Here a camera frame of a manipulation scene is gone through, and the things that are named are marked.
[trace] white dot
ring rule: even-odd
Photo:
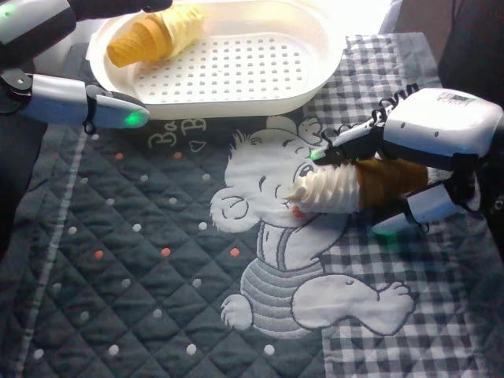
[[[117,345],[114,344],[109,348],[109,354],[111,356],[115,356],[118,353],[119,353],[119,347]]]
[[[187,354],[189,354],[190,356],[194,356],[195,353],[196,353],[196,350],[198,350],[198,348],[196,347],[196,345],[194,344],[189,344],[187,346],[187,349],[186,349],[186,352]]]
[[[33,358],[35,360],[39,360],[40,358],[42,358],[44,355],[44,351],[42,349],[37,349],[35,352],[33,352]]]
[[[83,311],[80,313],[80,320],[81,321],[88,321],[89,320],[89,313],[87,311]]]
[[[60,294],[60,291],[61,291],[61,284],[59,282],[55,283],[53,285],[53,294],[58,295],[58,294]]]
[[[273,356],[275,354],[275,347],[268,344],[267,346],[265,346],[265,353],[268,356]]]

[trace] red tongue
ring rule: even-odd
[[[296,218],[303,218],[305,214],[302,213],[296,205],[294,205],[294,207],[292,208],[292,215],[294,215]]]

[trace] white swirled ice cream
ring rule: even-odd
[[[297,177],[286,200],[303,213],[355,213],[360,186],[355,165],[326,165]]]

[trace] gray quilted fabric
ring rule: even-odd
[[[293,124],[305,115],[324,125],[358,122],[406,83],[439,85],[419,35],[348,43],[305,114],[287,115]],[[82,56],[74,49],[69,66]],[[85,62],[78,74],[92,81]],[[0,270],[4,376],[502,375],[504,274],[484,220],[460,214],[429,235],[378,238],[362,214],[321,265],[295,271],[256,259],[262,226],[216,228],[210,203],[224,188],[233,134],[265,126],[264,117],[177,120],[94,137],[50,126]],[[413,312],[390,336],[349,319],[283,339],[300,327],[290,299],[271,306],[272,298],[331,274],[377,293],[401,281]],[[277,284],[261,289],[266,280]],[[277,307],[279,328],[227,327],[221,305],[240,293],[265,305],[258,319],[274,317],[266,305]]]

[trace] white plastic basket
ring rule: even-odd
[[[334,15],[309,0],[200,0],[205,35],[181,54],[119,69],[106,56],[112,39],[144,13],[106,21],[88,59],[108,91],[137,97],[153,119],[286,113],[329,79],[346,47]]]

